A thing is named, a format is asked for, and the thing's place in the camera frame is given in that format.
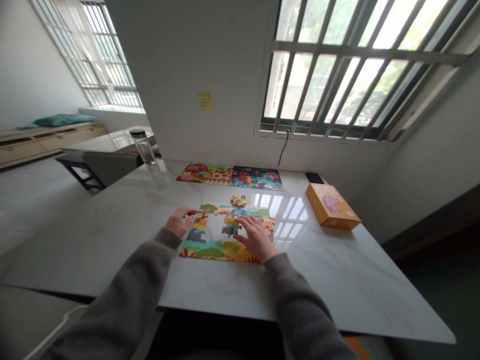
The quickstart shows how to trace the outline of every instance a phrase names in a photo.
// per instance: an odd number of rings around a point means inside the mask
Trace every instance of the person's right hand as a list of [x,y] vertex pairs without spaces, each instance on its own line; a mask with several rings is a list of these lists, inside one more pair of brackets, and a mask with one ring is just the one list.
[[279,253],[257,217],[238,216],[235,221],[245,228],[248,238],[241,235],[233,235],[233,238],[244,244],[253,255],[266,262]]

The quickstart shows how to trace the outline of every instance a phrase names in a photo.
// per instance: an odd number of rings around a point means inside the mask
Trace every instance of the wooden cabinet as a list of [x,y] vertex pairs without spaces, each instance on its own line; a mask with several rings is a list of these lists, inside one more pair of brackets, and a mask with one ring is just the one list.
[[17,159],[22,159],[37,154],[42,149],[35,141],[14,143],[0,147],[0,162],[6,163]]
[[107,130],[98,121],[0,131],[0,169],[60,153],[62,147],[105,134]]

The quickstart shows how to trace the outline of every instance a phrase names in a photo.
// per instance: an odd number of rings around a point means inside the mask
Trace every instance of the person's left hand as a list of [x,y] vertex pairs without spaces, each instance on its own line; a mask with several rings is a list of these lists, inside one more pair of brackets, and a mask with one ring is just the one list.
[[183,238],[190,228],[190,225],[194,222],[195,214],[198,212],[199,211],[194,208],[182,206],[170,216],[165,224],[165,228]]

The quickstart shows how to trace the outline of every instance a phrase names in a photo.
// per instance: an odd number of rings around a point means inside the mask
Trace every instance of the jigsaw puzzle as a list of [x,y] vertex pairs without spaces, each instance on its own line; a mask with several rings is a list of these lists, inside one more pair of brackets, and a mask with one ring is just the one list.
[[247,196],[246,195],[233,195],[231,197],[230,203],[237,208],[242,208],[247,205]]
[[275,219],[270,217],[268,208],[238,208],[232,204],[206,202],[200,206],[179,256],[261,264],[262,261],[257,256],[232,237],[242,228],[235,221],[235,217],[240,215],[257,217],[272,241],[272,246],[275,246]]
[[234,166],[230,185],[240,188],[284,191],[279,172],[275,169],[260,167]]
[[230,185],[234,167],[229,165],[192,162],[176,178],[177,181],[215,185]]

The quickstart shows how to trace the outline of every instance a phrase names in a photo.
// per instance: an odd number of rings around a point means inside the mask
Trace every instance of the sticky note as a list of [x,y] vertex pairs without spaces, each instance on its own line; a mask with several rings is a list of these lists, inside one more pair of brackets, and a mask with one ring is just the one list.
[[199,92],[198,101],[202,110],[215,110],[214,97],[211,92]]

